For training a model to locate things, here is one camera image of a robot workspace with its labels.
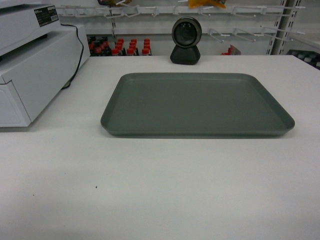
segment countertop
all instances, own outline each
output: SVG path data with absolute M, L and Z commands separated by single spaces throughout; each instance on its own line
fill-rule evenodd
M 295 120 L 281 137 L 118 138 L 120 77 L 244 73 Z M 293 56 L 91 57 L 25 128 L 0 128 L 1 240 L 315 240 L 320 71 Z

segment cash register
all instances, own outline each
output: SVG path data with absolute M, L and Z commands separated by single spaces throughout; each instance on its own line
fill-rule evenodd
M 83 25 L 52 4 L 0 0 L 0 127 L 27 127 L 89 58 Z

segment power cord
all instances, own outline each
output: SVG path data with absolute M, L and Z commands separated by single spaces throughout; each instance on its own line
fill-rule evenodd
M 81 63 L 81 60 L 82 60 L 82 55 L 84 54 L 85 46 L 84 46 L 84 44 L 81 42 L 81 40 L 80 40 L 80 38 L 79 38 L 79 32 L 78 32 L 77 26 L 71 25 L 71 24 L 62 24 L 62 23 L 60 23 L 60 24 L 61 24 L 62 26 L 65 26 L 65 27 L 73 27 L 73 28 L 75 28 L 75 29 L 76 29 L 76 37 L 78 38 L 79 42 L 80 42 L 81 45 L 82 45 L 81 54 L 80 54 L 80 59 L 79 59 L 78 65 L 77 65 L 77 67 L 76 67 L 76 70 L 75 70 L 74 74 L 72 75 L 72 77 L 69 79 L 69 81 L 63 86 L 63 88 L 61 88 L 61 89 L 63 90 L 63 89 L 67 89 L 67 88 L 70 87 L 71 82 L 73 81 L 73 79 L 74 79 L 75 76 L 77 75 L 77 72 L 78 72 L 78 70 L 79 70 L 80 63 Z

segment yellow package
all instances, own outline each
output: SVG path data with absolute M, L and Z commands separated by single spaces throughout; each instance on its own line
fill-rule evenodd
M 211 4 L 215 7 L 226 8 L 225 3 L 227 0 L 189 0 L 188 5 L 189 8 L 197 8 L 204 6 L 206 4 Z

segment gray tray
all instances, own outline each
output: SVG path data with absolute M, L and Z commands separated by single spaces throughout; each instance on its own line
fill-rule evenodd
M 279 136 L 293 118 L 253 76 L 130 73 L 119 80 L 101 125 L 115 136 Z

